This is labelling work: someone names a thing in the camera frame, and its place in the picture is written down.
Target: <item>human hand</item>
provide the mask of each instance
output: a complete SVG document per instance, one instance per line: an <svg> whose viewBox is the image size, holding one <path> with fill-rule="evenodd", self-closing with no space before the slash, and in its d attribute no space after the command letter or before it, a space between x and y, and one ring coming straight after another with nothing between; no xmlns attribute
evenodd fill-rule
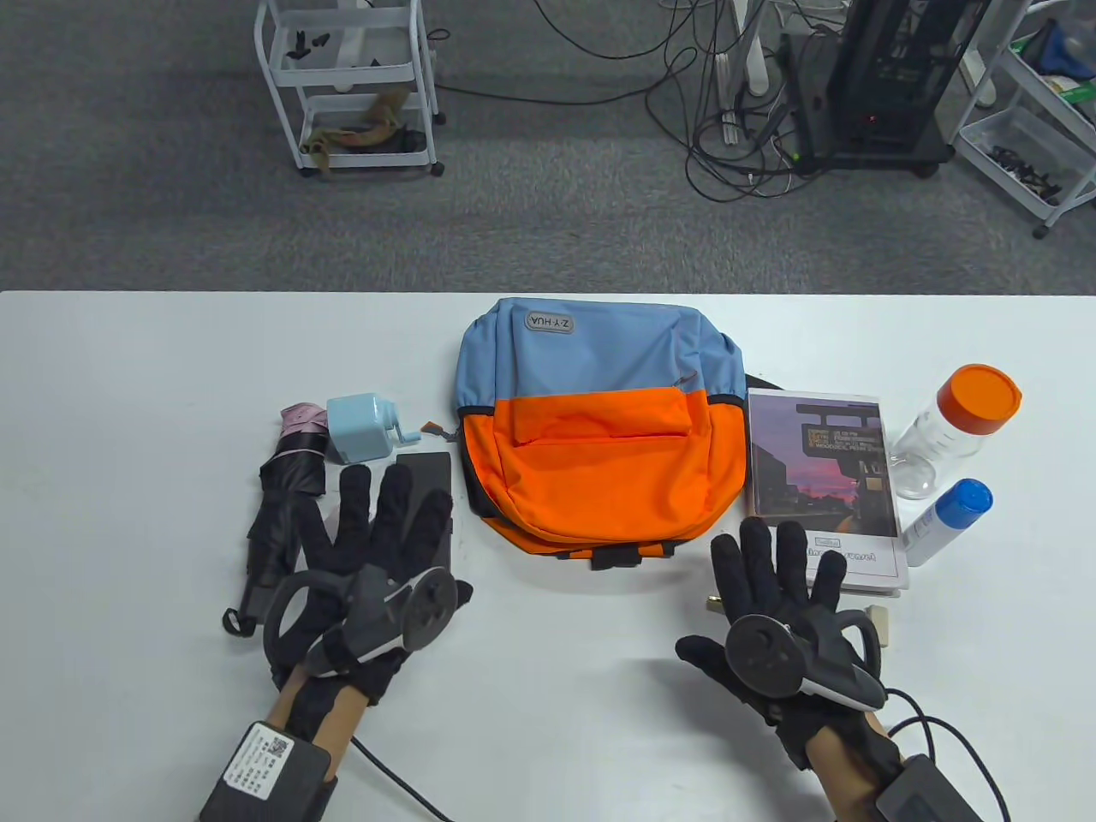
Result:
<svg viewBox="0 0 1096 822"><path fill-rule="evenodd" d="M757 517L747 517L739 528L739 543L721 534L711 543L711 566L716 586L723 601L727 619L732 625L750 614L772 617L795 626L808 608L823 607L836 612L841 584L845 579L845 558L826 551L819 562L814 586L807 593L807 534L795 522L780 523L776 536L776 569L773 569L772 538L768 527ZM861 667L847 642L849 661ZM785 751L800 769L809 767L806 746L826 726L854 716L852 708L840 706L819 696L797 694L773 699L747 687L731 670L724 647L707 637L683 637L675 648L685 662L700 669L730 690L741 701L756 710L766 723L776 727Z"/></svg>
<svg viewBox="0 0 1096 822"><path fill-rule="evenodd" d="M385 471L377 500L377 516L369 522L372 473L366 466L352 465L339 476L341 496L339 530L332 544L319 509L302 505L299 512L300 540L309 570L350 576L365 564L384 570L388 579L404 583L434 564L442 536L449 523L453 498L441 490L431 491L415 512L407 538L403 524L411 499L412 478L407 466L390 465ZM457 607L472 595L472 586L457 580ZM305 608L297 620L274 642L271 667L281 688L294 666L300 664L309 648L347 614L346 603L327 591L309 587ZM352 665L336 682L362 692L370 705L385 695L392 677L410 652L399 648L376 659Z"/></svg>

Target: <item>white can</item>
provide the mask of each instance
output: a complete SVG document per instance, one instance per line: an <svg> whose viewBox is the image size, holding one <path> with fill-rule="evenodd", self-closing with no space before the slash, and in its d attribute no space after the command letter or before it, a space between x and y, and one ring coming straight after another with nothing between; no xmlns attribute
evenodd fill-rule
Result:
<svg viewBox="0 0 1096 822"><path fill-rule="evenodd" d="M991 507L993 494L984 483L972 479L959 480L902 532L906 563L912 568L925 564Z"/></svg>

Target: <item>black umbrella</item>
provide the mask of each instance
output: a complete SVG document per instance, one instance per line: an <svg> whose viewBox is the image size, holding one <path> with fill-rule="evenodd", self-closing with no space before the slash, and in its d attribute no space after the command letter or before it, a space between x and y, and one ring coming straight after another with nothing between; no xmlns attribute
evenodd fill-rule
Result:
<svg viewBox="0 0 1096 822"><path fill-rule="evenodd" d="M250 637L262 625L278 584L294 572L300 553L298 505L313 505L326 491L323 459L331 435L328 412L298 402L282 412L274 456L259 469L263 500L248 532L248 581L240 608L221 617L233 637Z"/></svg>

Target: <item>white storage rack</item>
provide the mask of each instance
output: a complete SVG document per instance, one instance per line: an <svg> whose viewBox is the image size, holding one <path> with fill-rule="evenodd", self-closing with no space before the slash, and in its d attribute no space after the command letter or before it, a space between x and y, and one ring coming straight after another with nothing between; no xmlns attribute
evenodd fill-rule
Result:
<svg viewBox="0 0 1096 822"><path fill-rule="evenodd" d="M997 46L951 135L951 144L959 155L1041 220L1031 231L1037 240L1044 238L1063 214L1096 198L1096 128L1008 47L1026 16L1060 2L1068 0L1020 3L1008 33ZM997 69L1016 81L1012 100L1004 111L975 123L968 123L979 95ZM1018 109L1025 95L1050 114L1074 139L1030 112ZM1057 205L1046 202L990 158L994 138L1000 135L1021 140L1029 147L1028 153L1024 155L1025 162L1035 167L1039 173L1049 174L1055 184L1062 185Z"/></svg>
<svg viewBox="0 0 1096 822"><path fill-rule="evenodd" d="M443 125L445 115L437 111L434 69L420 0L384 8L359 8L356 0L339 0L339 5L288 10L278 8L278 0L260 0L255 14L255 53L298 171L304 176L318 172L316 161L301 149L313 128L361 126L362 115L376 101L377 92L384 91L376 87L414 83L415 91L403 104L401 118L408 128L425 135L426 147L400 153L335 152L331 155L331 168L429 165L431 174L441 176L445 165L437 161L433 127ZM264 33L267 14L274 22L270 50ZM295 60L289 53L296 46L297 32L305 33L305 44L312 50ZM329 35L328 41L322 46L312 46L312 41L324 34ZM317 87L327 88L318 93L305 91ZM297 90L304 112L299 134L290 125L282 88Z"/></svg>

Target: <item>photo of sunset sky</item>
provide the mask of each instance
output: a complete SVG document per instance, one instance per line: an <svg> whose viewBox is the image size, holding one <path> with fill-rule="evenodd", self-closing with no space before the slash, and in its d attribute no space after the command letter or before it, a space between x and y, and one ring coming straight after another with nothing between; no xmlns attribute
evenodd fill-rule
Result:
<svg viewBox="0 0 1096 822"><path fill-rule="evenodd" d="M769 524L799 520L823 530L897 534L878 404L751 391L749 408L754 512ZM819 443L810 449L809 435Z"/></svg>

